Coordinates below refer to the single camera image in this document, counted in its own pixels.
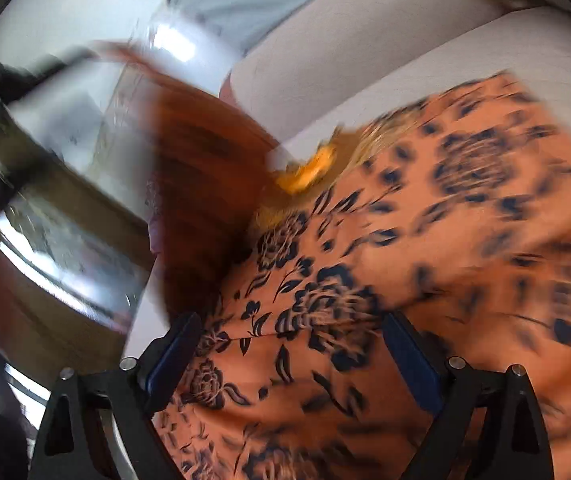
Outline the orange black floral blouse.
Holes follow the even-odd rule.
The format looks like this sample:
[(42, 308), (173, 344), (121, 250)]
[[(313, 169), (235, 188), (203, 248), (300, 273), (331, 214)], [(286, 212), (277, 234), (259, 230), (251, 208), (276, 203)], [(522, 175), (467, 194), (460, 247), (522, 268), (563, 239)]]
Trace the orange black floral blouse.
[(333, 136), (264, 181), (156, 430), (189, 479), (396, 479), (427, 435), (384, 347), (531, 376), (571, 479), (571, 134), (509, 73)]

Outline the quilted beige bed cover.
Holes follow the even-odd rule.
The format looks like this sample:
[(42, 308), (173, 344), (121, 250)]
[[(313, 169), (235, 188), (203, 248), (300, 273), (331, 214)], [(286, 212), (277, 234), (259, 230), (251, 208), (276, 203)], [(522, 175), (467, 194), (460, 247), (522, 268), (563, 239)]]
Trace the quilted beige bed cover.
[[(571, 224), (571, 16), (550, 9), (507, 14), (466, 32), (371, 84), (292, 140), (309, 154), (337, 125), (366, 126), (387, 112), (417, 104), (400, 143), (415, 154), (403, 165), (386, 148), (371, 168), (358, 166), (332, 193), (312, 198), (302, 247), (333, 248), (342, 262), (398, 306), (430, 266), (449, 281), (464, 255), (486, 247), (530, 250)], [(499, 162), (513, 178), (474, 206), (434, 181), (453, 160), (447, 136), (476, 142), (493, 129), (508, 140)]]

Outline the pink bolster pillow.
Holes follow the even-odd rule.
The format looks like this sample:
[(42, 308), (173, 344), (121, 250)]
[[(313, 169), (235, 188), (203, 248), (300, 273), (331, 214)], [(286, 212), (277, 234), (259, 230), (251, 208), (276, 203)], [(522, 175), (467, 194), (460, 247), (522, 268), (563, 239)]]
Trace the pink bolster pillow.
[(220, 99), (284, 142), (393, 70), (503, 12), (494, 0), (314, 0), (232, 67)]

